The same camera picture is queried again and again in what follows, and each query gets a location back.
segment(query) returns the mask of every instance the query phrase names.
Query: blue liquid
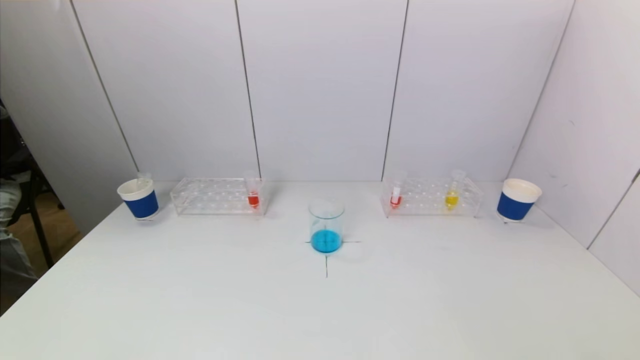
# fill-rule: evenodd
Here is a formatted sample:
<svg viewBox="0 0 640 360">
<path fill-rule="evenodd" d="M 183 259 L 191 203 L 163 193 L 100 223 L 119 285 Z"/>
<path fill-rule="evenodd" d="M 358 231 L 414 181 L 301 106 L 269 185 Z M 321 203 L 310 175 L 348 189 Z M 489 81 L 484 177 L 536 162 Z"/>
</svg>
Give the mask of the blue liquid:
<svg viewBox="0 0 640 360">
<path fill-rule="evenodd" d="M 318 230 L 311 236 L 311 246 L 324 254 L 338 250 L 340 245 L 342 245 L 342 239 L 335 231 Z"/>
</svg>

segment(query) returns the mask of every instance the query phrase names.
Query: wooden floor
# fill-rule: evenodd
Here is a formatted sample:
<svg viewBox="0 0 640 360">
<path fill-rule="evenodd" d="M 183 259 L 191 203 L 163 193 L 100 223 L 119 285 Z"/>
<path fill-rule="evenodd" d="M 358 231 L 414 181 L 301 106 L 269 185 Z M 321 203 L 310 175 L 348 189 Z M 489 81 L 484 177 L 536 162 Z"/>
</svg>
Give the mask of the wooden floor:
<svg viewBox="0 0 640 360">
<path fill-rule="evenodd" d="M 52 193 L 44 193 L 36 199 L 36 207 L 40 221 L 44 228 L 45 237 L 53 261 L 60 260 L 71 248 L 82 240 L 83 235 L 78 231 L 67 210 L 58 209 L 58 199 Z M 22 242 L 24 250 L 29 256 L 31 266 L 37 276 L 47 272 L 47 263 L 42 255 L 42 248 L 38 241 L 31 215 L 25 214 L 20 220 L 9 227 L 9 232 Z M 13 304 L 12 299 L 0 298 L 0 314 Z"/>
</svg>

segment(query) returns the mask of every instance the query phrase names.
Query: yellow liquid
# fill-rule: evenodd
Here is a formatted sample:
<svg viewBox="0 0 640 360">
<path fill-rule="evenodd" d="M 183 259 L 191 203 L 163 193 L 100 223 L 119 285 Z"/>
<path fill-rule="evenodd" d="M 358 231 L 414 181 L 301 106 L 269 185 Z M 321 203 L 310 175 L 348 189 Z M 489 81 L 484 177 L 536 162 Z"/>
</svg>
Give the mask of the yellow liquid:
<svg viewBox="0 0 640 360">
<path fill-rule="evenodd" d="M 458 192 L 457 191 L 448 191 L 447 192 L 447 196 L 444 198 L 444 203 L 447 206 L 447 209 L 449 210 L 453 210 L 456 208 L 456 205 L 458 205 L 458 199 L 460 197 L 458 196 Z"/>
</svg>

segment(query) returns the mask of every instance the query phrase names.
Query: white cup rim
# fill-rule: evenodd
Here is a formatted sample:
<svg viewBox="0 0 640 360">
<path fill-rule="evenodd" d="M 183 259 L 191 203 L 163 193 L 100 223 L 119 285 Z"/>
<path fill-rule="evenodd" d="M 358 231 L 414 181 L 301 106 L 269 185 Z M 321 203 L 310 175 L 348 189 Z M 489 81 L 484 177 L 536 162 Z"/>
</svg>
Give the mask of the white cup rim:
<svg viewBox="0 0 640 360">
<path fill-rule="evenodd" d="M 148 194 L 151 193 L 150 189 L 153 189 L 154 187 L 154 181 L 151 179 L 145 179 L 148 181 L 148 184 L 140 189 L 140 190 L 136 190 L 136 191 L 127 191 L 127 188 L 137 188 L 138 185 L 138 179 L 133 179 L 133 180 L 129 180 L 126 183 L 118 186 L 118 195 L 120 195 L 120 197 L 123 200 L 138 200 L 138 199 L 142 199 L 144 197 L 146 197 Z"/>
<path fill-rule="evenodd" d="M 536 202 L 542 195 L 542 189 L 523 179 L 506 179 L 502 185 L 502 192 L 518 202 Z"/>
</svg>

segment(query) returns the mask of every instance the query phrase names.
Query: red liquid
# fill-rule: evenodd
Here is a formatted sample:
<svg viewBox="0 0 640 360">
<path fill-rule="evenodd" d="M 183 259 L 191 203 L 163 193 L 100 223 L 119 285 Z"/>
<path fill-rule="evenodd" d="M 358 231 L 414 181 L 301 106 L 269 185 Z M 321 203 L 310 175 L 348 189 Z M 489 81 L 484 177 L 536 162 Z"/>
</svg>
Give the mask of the red liquid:
<svg viewBox="0 0 640 360">
<path fill-rule="evenodd" d="M 252 208 L 257 208 L 258 205 L 260 204 L 260 198 L 258 198 L 258 193 L 252 192 L 249 194 L 249 205 L 251 205 Z"/>
<path fill-rule="evenodd" d="M 402 197 L 401 196 L 398 197 L 398 202 L 394 202 L 393 198 L 391 198 L 391 200 L 389 201 L 389 203 L 391 203 L 391 208 L 392 209 L 397 209 L 398 206 L 400 206 L 401 202 L 402 202 Z"/>
</svg>

